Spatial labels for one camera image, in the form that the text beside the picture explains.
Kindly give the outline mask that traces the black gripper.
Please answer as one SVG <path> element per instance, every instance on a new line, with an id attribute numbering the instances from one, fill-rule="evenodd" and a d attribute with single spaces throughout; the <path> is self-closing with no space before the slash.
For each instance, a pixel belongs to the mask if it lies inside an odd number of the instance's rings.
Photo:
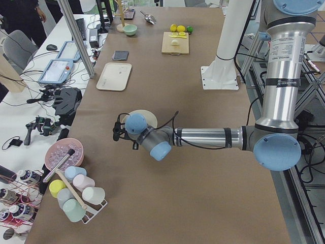
<path id="1" fill-rule="evenodd" d="M 138 150 L 139 149 L 139 143 L 134 140 L 134 139 L 131 139 L 133 145 L 132 145 L 132 150 Z"/>

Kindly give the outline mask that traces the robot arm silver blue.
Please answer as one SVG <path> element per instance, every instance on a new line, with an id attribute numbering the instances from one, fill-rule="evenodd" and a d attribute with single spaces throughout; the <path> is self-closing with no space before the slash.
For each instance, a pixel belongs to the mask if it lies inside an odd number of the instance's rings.
<path id="1" fill-rule="evenodd" d="M 238 148 L 250 151 L 257 162 L 271 171 L 285 171 L 301 158 L 294 121 L 307 35 L 315 28 L 322 1 L 262 1 L 259 29 L 270 40 L 267 77 L 261 117 L 253 125 L 235 120 L 234 100 L 219 102 L 218 111 L 228 115 L 223 128 L 175 127 L 174 119 L 151 126 L 144 115 L 131 113 L 123 131 L 134 144 L 144 147 L 157 161 L 172 146 L 202 149 Z"/>

